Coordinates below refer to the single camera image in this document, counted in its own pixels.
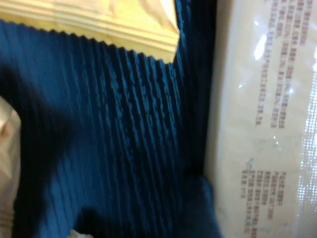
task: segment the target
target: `white package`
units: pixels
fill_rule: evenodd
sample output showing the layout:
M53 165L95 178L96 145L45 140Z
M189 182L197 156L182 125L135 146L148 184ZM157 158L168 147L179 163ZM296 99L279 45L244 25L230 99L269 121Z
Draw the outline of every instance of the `white package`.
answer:
M317 1L219 0L205 174L225 238L317 237Z
M0 97L0 238L11 237L20 180L20 128L16 111Z

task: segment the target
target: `pleated fabric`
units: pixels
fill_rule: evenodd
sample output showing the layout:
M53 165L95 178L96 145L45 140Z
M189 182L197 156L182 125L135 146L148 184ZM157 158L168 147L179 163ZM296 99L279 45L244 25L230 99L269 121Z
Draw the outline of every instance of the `pleated fabric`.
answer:
M214 5L176 0L173 64L0 21L0 95L22 120L14 237L174 237L203 166Z

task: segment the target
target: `paper packet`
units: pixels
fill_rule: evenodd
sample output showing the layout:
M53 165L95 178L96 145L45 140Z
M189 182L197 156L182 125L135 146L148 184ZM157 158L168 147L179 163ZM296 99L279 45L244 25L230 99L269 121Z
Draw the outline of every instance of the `paper packet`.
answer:
M317 237L317 1L219 0L205 174L225 238Z
M173 62L179 40L174 0L0 0L0 19L75 33Z

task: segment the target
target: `beige fabric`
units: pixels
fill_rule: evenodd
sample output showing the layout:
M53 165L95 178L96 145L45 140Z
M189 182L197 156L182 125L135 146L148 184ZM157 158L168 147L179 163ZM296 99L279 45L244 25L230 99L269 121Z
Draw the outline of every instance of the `beige fabric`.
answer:
M0 238L11 237L20 179L20 127L16 111L0 97Z
M74 230L71 230L68 238L93 238L93 236L92 235L83 235L83 234L80 234Z

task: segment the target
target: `plastic wrapper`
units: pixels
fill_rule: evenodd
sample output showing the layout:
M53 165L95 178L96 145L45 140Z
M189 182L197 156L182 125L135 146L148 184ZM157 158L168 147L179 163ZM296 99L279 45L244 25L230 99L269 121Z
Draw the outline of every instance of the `plastic wrapper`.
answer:
M317 1L220 0L205 174L225 238L317 237Z
M172 62L174 0L0 0L0 19L95 38Z
M20 127L16 111L0 97L0 238L11 237L20 180Z

